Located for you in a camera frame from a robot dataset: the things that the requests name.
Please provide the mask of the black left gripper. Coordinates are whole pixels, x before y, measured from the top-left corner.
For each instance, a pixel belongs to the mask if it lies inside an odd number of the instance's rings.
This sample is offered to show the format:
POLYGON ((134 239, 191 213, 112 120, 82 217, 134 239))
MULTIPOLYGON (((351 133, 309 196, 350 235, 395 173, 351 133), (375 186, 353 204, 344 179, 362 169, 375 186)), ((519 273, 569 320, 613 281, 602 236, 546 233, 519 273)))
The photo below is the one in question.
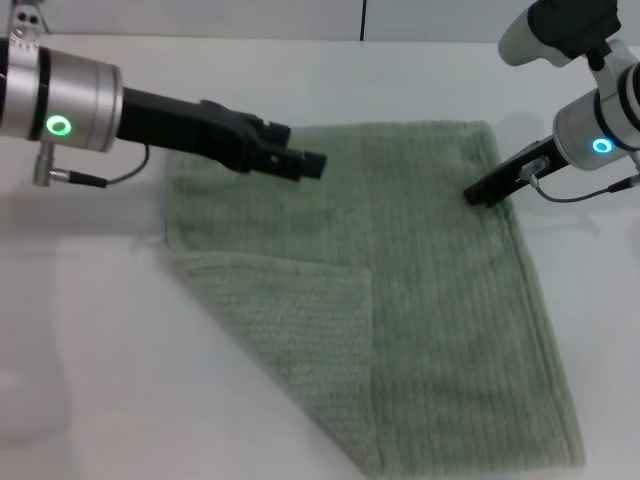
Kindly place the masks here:
POLYGON ((212 101, 191 103, 123 90, 117 137, 167 150, 196 154, 226 168, 299 181, 320 179, 327 156, 285 149, 291 129, 212 101))

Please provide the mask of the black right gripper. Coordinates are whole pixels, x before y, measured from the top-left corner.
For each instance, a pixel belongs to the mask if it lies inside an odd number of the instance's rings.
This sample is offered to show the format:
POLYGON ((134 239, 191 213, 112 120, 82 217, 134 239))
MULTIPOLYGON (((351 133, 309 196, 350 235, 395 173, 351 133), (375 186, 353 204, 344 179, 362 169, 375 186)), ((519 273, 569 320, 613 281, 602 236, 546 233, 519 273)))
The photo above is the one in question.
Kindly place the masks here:
POLYGON ((494 206, 503 201, 505 195, 511 195, 528 185, 531 175, 544 178, 568 165, 553 138, 539 140, 467 187, 463 196, 472 206, 494 206))

